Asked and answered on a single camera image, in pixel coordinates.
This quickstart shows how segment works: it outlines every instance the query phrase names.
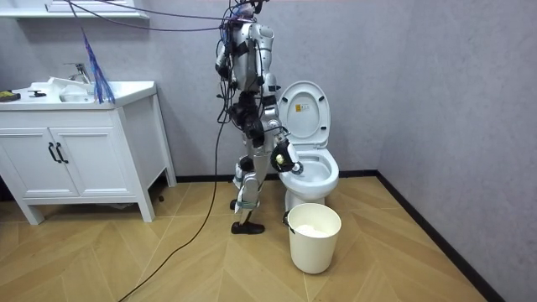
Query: black baseboard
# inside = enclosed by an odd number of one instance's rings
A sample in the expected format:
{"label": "black baseboard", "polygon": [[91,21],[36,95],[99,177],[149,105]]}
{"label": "black baseboard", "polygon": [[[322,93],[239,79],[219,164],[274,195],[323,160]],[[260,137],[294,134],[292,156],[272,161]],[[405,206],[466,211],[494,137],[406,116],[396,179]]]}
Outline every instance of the black baseboard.
{"label": "black baseboard", "polygon": [[[364,177],[364,176],[377,176],[378,171],[375,169],[366,169],[366,170],[353,170],[353,171],[340,171],[339,177],[348,178],[348,177]],[[176,176],[177,182],[209,182],[209,181],[232,181],[233,175],[223,174],[218,175],[193,175],[193,176]],[[279,180],[277,173],[267,174],[266,180]]]}
{"label": "black baseboard", "polygon": [[339,177],[340,178],[368,177],[368,176],[377,176],[377,173],[378,173],[378,171],[375,170],[375,169],[339,171]]}
{"label": "black baseboard", "polygon": [[378,180],[386,187],[395,200],[409,213],[418,225],[429,235],[444,254],[455,264],[462,274],[489,302],[504,302],[505,299],[485,280],[475,268],[404,198],[386,178],[376,172]]}

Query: faucet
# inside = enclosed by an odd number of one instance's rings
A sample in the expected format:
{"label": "faucet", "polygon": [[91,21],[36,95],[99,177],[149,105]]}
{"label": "faucet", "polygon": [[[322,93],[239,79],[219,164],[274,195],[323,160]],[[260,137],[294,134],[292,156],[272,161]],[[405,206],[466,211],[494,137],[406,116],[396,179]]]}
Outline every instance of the faucet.
{"label": "faucet", "polygon": [[76,78],[81,77],[84,84],[91,84],[90,76],[87,74],[84,63],[65,63],[65,65],[74,65],[76,67],[77,74],[71,75],[69,80],[76,81]]}

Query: toilet seat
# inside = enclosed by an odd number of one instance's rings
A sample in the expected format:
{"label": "toilet seat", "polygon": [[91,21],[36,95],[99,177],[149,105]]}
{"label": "toilet seat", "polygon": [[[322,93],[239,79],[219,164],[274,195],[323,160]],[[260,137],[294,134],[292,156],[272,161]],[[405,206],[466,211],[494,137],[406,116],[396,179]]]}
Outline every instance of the toilet seat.
{"label": "toilet seat", "polygon": [[279,99],[279,117],[297,150],[324,148],[330,135],[330,106],[323,90],[310,81],[297,81]]}

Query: plastic bucket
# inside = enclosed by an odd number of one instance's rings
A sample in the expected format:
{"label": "plastic bucket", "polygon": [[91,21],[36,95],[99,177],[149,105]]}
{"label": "plastic bucket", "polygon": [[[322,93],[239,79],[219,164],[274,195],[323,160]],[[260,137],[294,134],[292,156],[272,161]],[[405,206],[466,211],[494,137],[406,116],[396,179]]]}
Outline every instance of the plastic bucket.
{"label": "plastic bucket", "polygon": [[336,248],[341,219],[328,206],[304,203],[284,214],[289,227],[291,259],[305,273],[322,273]]}

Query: sticker on toilet lid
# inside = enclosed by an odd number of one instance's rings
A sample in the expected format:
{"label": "sticker on toilet lid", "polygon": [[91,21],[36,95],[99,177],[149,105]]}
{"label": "sticker on toilet lid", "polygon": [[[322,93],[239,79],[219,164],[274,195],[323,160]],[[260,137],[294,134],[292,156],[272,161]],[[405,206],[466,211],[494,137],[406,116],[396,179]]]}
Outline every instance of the sticker on toilet lid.
{"label": "sticker on toilet lid", "polygon": [[310,110],[310,105],[304,104],[304,105],[295,105],[295,111],[297,112],[304,112]]}

